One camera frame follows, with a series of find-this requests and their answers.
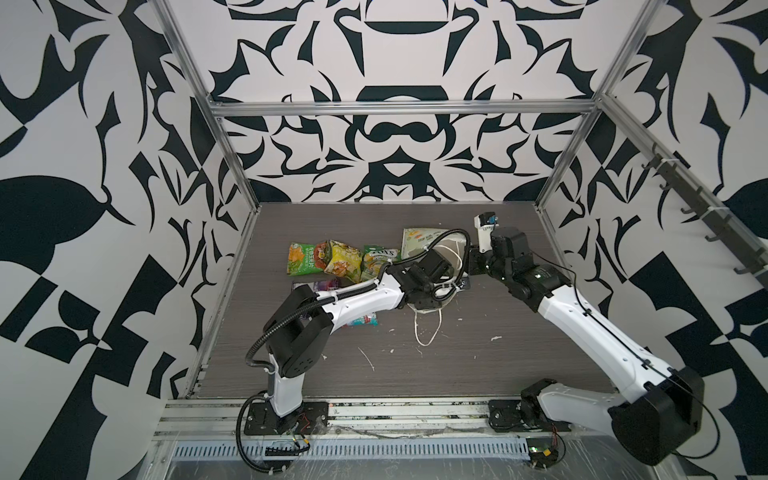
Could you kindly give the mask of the floral paper gift bag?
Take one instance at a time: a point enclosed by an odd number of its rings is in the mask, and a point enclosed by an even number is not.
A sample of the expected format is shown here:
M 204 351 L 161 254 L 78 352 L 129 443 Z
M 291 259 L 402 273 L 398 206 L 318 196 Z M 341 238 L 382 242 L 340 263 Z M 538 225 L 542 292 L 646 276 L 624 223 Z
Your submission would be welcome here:
M 467 288 L 470 246 L 469 234 L 459 229 L 406 228 L 403 231 L 404 260 L 416 263 L 433 252 L 448 263 L 447 272 L 441 273 L 435 281 L 437 288 L 433 293 L 428 293 L 425 300 L 407 302 L 413 311 L 414 337 L 421 348 L 427 348 L 433 343 L 442 328 L 444 308 L 452 303 L 460 291 Z M 436 316 L 437 325 L 429 338 L 423 338 L 419 320 L 429 315 Z

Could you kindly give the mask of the yellow green snack bag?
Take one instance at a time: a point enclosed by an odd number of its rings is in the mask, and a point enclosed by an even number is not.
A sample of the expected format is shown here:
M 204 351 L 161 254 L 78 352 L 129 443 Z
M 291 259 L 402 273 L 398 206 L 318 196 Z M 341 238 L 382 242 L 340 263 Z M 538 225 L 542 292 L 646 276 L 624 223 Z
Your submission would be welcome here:
M 365 245 L 360 267 L 360 278 L 368 281 L 376 278 L 381 268 L 400 259 L 400 250 L 380 245 Z

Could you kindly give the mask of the teal mint candy bag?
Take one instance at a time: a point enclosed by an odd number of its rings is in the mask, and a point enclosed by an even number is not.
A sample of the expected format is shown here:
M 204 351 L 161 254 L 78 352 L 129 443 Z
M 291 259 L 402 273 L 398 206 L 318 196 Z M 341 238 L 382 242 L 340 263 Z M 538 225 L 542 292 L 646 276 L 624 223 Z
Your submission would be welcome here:
M 366 326 L 366 325 L 371 325 L 371 326 L 378 325 L 378 319 L 375 313 L 360 316 L 354 320 L 351 320 L 348 323 L 348 326 Z

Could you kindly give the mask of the yellow chips snack bag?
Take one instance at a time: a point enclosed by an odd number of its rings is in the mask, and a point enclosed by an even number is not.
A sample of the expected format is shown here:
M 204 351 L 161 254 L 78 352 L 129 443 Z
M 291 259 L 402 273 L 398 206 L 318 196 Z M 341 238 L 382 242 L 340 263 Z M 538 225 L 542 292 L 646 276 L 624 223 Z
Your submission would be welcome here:
M 324 272 L 335 277 L 347 278 L 353 283 L 361 280 L 362 252 L 346 243 L 329 240 L 329 258 Z

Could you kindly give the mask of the green red snack bag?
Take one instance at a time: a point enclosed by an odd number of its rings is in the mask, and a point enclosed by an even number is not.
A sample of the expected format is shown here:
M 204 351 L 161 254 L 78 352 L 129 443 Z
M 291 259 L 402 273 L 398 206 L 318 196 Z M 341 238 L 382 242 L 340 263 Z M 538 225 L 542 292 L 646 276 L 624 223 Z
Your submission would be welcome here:
M 291 243 L 288 251 L 286 273 L 303 276 L 324 272 L 328 262 L 328 243 Z

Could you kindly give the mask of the purple snack bag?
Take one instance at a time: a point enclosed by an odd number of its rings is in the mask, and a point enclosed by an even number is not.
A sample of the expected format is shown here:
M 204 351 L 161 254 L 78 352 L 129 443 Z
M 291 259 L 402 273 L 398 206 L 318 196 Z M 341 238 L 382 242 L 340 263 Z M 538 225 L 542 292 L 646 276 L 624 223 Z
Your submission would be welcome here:
M 311 282 L 293 282 L 291 287 L 296 290 L 301 287 L 308 287 L 313 292 L 333 291 L 342 287 L 342 282 L 338 278 L 317 280 Z

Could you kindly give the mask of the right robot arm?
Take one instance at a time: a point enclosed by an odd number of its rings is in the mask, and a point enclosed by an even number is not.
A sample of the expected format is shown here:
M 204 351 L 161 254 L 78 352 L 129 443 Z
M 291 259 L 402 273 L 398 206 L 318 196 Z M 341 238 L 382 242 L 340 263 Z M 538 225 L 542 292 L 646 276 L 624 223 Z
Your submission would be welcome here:
M 515 227 L 479 219 L 469 258 L 484 273 L 566 334 L 608 377 L 601 393 L 542 379 L 520 394 L 519 417 L 532 428 L 569 423 L 610 435 L 636 460 L 655 466 L 698 434 L 704 382 L 689 367 L 676 369 L 632 340 L 577 288 L 576 274 L 532 251 Z

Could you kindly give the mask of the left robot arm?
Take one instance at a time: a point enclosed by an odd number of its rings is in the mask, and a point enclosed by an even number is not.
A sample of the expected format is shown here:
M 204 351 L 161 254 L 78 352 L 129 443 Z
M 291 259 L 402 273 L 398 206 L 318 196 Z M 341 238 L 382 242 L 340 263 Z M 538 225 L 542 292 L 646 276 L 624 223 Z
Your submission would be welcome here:
M 382 311 L 438 309 L 453 287 L 450 276 L 459 270 L 431 250 L 387 265 L 377 277 L 358 285 L 320 292 L 308 286 L 292 290 L 246 354 L 246 360 L 253 361 L 261 348 L 268 352 L 273 412 L 284 418 L 301 408 L 304 374 L 320 360 L 335 331 Z

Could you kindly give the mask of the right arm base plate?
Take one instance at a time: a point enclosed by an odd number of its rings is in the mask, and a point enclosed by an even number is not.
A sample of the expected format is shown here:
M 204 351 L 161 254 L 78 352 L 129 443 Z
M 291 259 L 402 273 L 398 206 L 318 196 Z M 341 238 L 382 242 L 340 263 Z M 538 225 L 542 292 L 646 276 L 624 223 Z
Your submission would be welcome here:
M 567 422 L 551 421 L 521 399 L 494 399 L 488 402 L 488 424 L 497 433 L 570 432 Z

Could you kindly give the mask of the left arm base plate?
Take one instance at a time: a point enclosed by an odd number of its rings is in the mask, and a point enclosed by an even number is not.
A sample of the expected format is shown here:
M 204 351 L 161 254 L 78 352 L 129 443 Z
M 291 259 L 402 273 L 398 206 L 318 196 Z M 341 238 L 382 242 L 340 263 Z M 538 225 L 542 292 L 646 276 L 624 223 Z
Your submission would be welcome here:
M 278 416 L 269 402 L 252 403 L 245 415 L 244 434 L 308 435 L 327 426 L 328 412 L 327 402 L 303 402 L 297 410 L 286 416 Z

